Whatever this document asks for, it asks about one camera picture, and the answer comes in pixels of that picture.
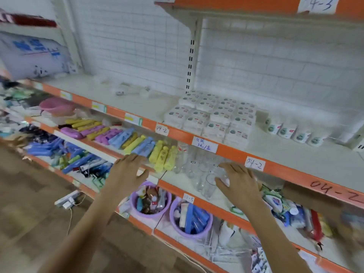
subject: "floor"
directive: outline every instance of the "floor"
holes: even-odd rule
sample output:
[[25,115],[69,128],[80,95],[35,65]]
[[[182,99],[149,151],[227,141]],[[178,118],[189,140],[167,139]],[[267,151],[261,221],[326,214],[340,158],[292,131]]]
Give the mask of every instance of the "floor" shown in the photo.
[[[66,236],[70,211],[54,202],[75,187],[0,144],[0,268],[33,273]],[[72,227],[91,204],[74,208]],[[114,214],[89,268],[90,273],[201,272],[175,250]]]

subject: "purple basket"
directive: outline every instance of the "purple basket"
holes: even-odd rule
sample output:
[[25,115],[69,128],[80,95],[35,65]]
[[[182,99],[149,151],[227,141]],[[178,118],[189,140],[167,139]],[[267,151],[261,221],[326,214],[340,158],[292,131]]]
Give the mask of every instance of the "purple basket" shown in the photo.
[[[149,182],[149,181],[145,181],[142,185],[151,186],[154,188],[157,187],[156,184]],[[159,213],[156,213],[156,214],[143,214],[136,209],[136,207],[137,207],[136,202],[138,201],[138,195],[135,192],[133,192],[130,196],[131,208],[138,214],[138,216],[141,216],[141,217],[146,217],[146,218],[160,217],[166,212],[166,210],[168,210],[168,208],[172,202],[172,194],[168,191],[166,192],[166,198],[167,198],[167,204],[162,211],[160,211]]]
[[186,234],[176,225],[176,222],[174,221],[174,217],[173,217],[174,210],[177,208],[178,204],[181,201],[182,201],[181,197],[176,197],[176,199],[171,204],[171,209],[169,210],[169,220],[171,221],[173,228],[177,231],[178,234],[180,234],[181,236],[184,236],[186,238],[199,239],[199,238],[205,237],[212,227],[212,221],[214,219],[212,213],[207,212],[210,215],[210,219],[207,222],[206,228],[201,233],[195,234],[195,235]]

